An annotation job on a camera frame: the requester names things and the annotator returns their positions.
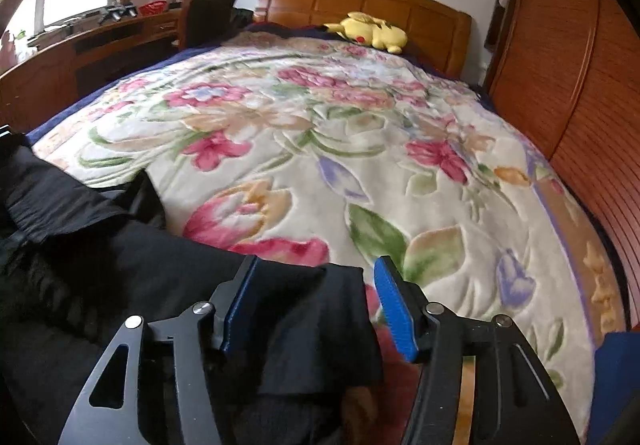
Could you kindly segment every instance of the wooden desk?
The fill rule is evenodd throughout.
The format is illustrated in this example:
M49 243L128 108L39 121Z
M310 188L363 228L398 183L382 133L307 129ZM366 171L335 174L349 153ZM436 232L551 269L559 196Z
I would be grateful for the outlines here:
M49 46L0 76L0 123L28 132L80 98L177 52L179 10L136 17Z

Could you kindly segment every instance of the pikachu plush toy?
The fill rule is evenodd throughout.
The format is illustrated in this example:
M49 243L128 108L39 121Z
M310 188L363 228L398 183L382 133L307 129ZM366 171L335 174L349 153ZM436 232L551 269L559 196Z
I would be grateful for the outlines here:
M406 46L406 33L388 22L366 13L352 11L340 24L325 24L328 31L341 37L398 55Z

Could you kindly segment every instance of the wooden headboard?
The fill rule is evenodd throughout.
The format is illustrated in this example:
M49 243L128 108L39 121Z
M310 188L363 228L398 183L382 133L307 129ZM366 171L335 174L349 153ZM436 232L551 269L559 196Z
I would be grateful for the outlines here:
M256 22L291 28L340 22L350 11L385 19L406 31L409 53L416 46L437 70L459 78L465 64L471 17L434 0L259 0Z

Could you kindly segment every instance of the black clothing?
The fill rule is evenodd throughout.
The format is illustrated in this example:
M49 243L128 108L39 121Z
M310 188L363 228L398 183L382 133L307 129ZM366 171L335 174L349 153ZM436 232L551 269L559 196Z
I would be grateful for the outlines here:
M146 174L100 194L19 143L0 147L0 371L29 429L53 445L127 316L177 316L243 256L164 231ZM262 261L252 281L263 295L251 353L225 388L239 445L341 443L344 390L382 379L362 270Z

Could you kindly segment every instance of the floral bedspread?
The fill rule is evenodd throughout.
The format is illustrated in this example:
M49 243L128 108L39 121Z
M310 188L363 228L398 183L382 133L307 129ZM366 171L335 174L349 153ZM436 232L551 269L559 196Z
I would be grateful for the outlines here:
M584 433L594 347L623 330L609 261L545 159L465 84L349 43L244 32L121 81L34 149L89 186L146 168L175 234L362 266L369 283L390 255L462 316L510 314ZM380 443L399 443L417 371L367 288L387 367Z

